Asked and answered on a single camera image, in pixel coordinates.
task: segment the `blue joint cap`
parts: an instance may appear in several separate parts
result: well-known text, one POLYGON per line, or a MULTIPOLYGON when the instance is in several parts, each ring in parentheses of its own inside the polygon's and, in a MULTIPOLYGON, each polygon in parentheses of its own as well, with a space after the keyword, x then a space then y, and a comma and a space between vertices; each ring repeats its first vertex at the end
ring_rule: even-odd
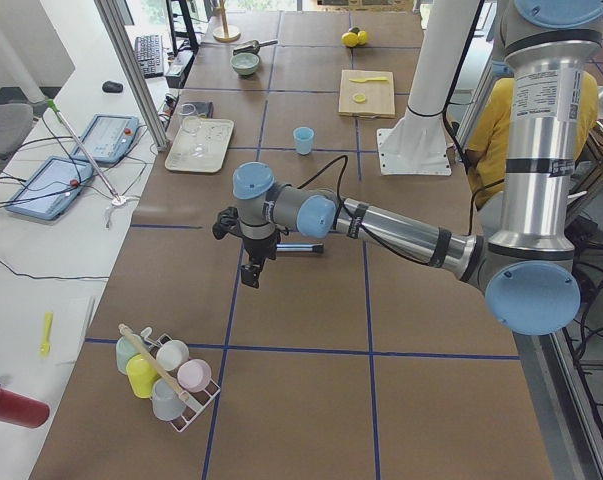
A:
POLYGON ((514 70, 505 62, 492 60, 492 74, 497 78, 512 78, 514 77, 514 70))
POLYGON ((572 274, 541 260, 501 269, 490 280, 485 299, 499 322, 524 335, 556 332, 574 319, 581 304, 572 274))
POLYGON ((232 194, 239 200, 263 195, 274 184, 274 174, 265 163, 244 163, 232 175, 232 194))
POLYGON ((334 202, 322 195, 312 195, 299 208, 297 230, 307 237, 323 238, 332 228, 336 213, 334 202))
POLYGON ((515 0, 528 22, 544 28, 576 28, 603 15, 603 0, 515 0))

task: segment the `light blue cup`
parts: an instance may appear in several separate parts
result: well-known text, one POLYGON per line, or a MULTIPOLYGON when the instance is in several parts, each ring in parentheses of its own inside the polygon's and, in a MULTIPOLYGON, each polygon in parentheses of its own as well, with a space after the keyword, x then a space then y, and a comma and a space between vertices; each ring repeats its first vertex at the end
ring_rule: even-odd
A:
POLYGON ((299 127, 294 129, 292 135, 294 136, 294 148, 299 155, 307 155, 312 151, 314 130, 309 127, 299 127))
MULTIPOLYGON (((135 334, 134 336, 137 337, 137 339, 141 343, 143 343, 143 340, 141 340, 141 337, 139 335, 135 334)), ((132 345, 125 337, 121 337, 117 341, 116 353, 117 353, 117 370, 119 370, 119 372, 121 372, 122 374, 127 375, 127 373, 125 371, 125 366, 128 364, 130 359, 132 357, 134 357, 136 354, 138 354, 139 352, 137 352, 137 349, 134 348, 134 345, 132 345)))
POLYGON ((171 422, 185 411, 183 403, 176 392, 164 380, 157 380, 152 386, 152 411, 154 416, 164 422, 171 422))

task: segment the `white table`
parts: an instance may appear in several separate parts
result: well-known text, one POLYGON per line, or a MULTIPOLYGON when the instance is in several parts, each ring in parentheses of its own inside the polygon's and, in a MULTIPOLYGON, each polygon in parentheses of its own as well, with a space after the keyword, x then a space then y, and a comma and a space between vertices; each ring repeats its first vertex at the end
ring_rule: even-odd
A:
MULTIPOLYGON (((55 98, 74 129, 81 133, 97 113, 136 115, 144 123, 93 2, 41 3, 76 66, 55 98), (123 83, 123 93, 103 93, 101 85, 105 80, 123 83)), ((159 108, 168 92, 165 79, 151 79, 148 84, 159 108)), ((67 135, 50 110, 44 119, 55 134, 67 135)), ((48 136, 50 133, 39 121, 26 141, 48 136)), ((71 142, 66 145, 68 149, 73 146, 71 142)), ((146 133, 130 153, 140 161, 124 159, 106 173, 108 180, 119 193, 132 185, 127 195, 141 195, 156 153, 152 138, 146 133)), ((50 155, 65 154, 56 142, 25 147, 14 156, 6 173, 26 179, 50 155)), ((92 185, 108 194, 100 179, 96 178, 92 185)), ((8 200, 18 188, 16 182, 0 183, 0 202, 8 200)), ((130 202, 117 208, 111 228, 106 229, 104 212, 109 203, 95 190, 85 189, 70 209, 52 223, 28 220, 0 208, 0 259, 18 272, 35 276, 107 277, 136 205, 130 202)), ((29 476, 105 285, 105 279, 32 280, 17 277, 0 265, 0 382, 9 390, 48 403, 51 408, 50 418, 37 429, 0 422, 0 480, 29 476), (39 345, 46 311, 54 312, 51 352, 41 358, 39 345)))

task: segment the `white cup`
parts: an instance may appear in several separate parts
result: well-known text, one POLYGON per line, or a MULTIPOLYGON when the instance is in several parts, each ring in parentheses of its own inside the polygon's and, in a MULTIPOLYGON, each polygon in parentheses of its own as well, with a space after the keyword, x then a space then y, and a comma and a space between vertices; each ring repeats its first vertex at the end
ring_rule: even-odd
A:
POLYGON ((212 369, 204 360, 188 360, 179 367, 177 380, 189 392, 200 392, 210 384, 212 369))
POLYGON ((185 343, 181 340, 169 340, 159 348, 157 362, 167 372, 172 372, 185 363, 189 356, 190 351, 185 343))

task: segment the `yellow spoon on board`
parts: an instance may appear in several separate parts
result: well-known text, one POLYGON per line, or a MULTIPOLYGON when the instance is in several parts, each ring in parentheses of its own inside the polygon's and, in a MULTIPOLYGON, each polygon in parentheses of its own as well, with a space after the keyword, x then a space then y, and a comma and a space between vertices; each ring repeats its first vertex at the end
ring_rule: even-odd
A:
POLYGON ((351 82, 365 83, 365 82, 387 82, 388 77, 363 77, 363 78, 349 78, 351 82))
POLYGON ((50 329, 52 328, 52 312, 46 312, 43 317, 43 340, 39 348, 39 355, 47 357, 50 353, 50 329))

